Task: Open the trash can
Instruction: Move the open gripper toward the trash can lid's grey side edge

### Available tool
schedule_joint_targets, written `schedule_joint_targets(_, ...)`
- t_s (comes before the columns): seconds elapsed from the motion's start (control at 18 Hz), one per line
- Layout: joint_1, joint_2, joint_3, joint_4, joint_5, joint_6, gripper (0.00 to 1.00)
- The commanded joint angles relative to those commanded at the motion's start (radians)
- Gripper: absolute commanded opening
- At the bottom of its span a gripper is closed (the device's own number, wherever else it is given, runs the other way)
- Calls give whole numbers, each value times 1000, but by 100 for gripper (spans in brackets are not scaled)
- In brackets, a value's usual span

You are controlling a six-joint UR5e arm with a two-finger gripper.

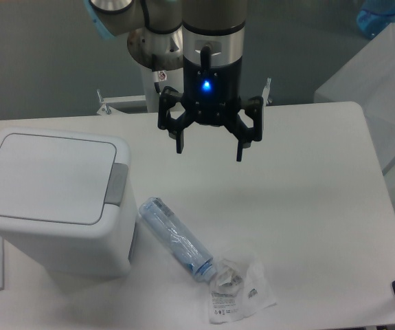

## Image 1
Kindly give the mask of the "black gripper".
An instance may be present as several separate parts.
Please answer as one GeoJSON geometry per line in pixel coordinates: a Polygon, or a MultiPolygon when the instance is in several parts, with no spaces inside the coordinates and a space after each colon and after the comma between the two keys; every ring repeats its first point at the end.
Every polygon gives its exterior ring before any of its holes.
{"type": "Polygon", "coordinates": [[[166,86],[159,97],[157,126],[167,130],[176,141],[176,152],[184,147],[183,131],[193,122],[221,127],[229,119],[229,132],[238,140],[236,161],[242,160],[243,149],[259,142],[263,136],[264,99],[254,96],[247,100],[239,98],[242,59],[229,65],[204,70],[188,59],[183,60],[183,93],[166,86]],[[184,112],[176,119],[171,109],[180,103],[184,112]],[[240,111],[252,120],[248,127],[240,118],[240,111]]]}

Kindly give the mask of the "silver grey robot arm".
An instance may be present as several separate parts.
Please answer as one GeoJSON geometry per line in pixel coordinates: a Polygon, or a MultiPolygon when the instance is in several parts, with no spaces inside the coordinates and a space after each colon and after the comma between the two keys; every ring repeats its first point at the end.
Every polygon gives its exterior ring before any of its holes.
{"type": "Polygon", "coordinates": [[[265,99],[240,97],[245,1],[86,1],[99,34],[126,35],[147,110],[183,150],[193,123],[225,127],[237,158],[263,135],[265,99]]]}

